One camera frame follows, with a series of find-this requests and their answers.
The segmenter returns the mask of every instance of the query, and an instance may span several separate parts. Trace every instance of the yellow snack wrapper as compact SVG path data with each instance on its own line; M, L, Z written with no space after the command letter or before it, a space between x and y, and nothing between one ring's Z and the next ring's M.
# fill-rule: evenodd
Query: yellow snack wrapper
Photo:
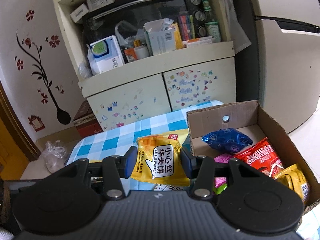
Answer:
M165 132L137 139L137 162L132 179L174 186L189 186L180 161L181 146L189 134L188 129Z
M309 185L298 164L291 165L274 175L274 179L277 179L280 183L284 184L289 189L292 189L299 195L304 203L307 202Z

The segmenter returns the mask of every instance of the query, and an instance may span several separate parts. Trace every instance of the wooden door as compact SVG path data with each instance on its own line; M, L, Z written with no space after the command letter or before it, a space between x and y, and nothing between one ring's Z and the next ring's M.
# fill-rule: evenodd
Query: wooden door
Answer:
M29 160L15 143L3 121L0 119L0 163L3 180L20 179Z
M165 72L164 81L173 111L212 100L236 101L233 57Z

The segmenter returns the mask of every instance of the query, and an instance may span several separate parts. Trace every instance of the blue checkered tablecloth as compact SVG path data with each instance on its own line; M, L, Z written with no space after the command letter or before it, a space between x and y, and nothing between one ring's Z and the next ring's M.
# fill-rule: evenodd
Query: blue checkered tablecloth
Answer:
M81 158L102 160L111 155L122 156L130 146L137 146L138 137L186 129L188 128L188 111L222 104L222 102L215 100L190 106L86 137L74 147L67 164Z

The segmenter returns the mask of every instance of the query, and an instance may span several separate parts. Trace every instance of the small bottle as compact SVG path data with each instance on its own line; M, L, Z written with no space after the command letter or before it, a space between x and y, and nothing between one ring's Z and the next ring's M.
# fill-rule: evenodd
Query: small bottle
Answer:
M202 0L205 13L204 25L207 28L208 35L212 37L213 42L220 42L221 35L218 22L214 19L209 0Z

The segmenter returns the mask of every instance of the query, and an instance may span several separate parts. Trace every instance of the flower decal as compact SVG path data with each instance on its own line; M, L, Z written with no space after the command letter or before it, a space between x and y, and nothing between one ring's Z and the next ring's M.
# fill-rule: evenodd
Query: flower decal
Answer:
M26 18L27 18L28 22L33 19L33 15L34 14L35 14L34 10L30 10L30 11L27 12Z
M23 60L18 59L18 61L17 61L17 67L18 67L18 70L19 70L19 71L23 69Z
M57 45L59 45L59 43L60 43L60 40L58 40L59 36L52 35L50 39L51 39L51 41L49 41L49 45L51 47L55 48Z
M41 96L43 98L41 100L41 103L46 104L48 102L48 100L47 100L48 96L45 93L41 93Z

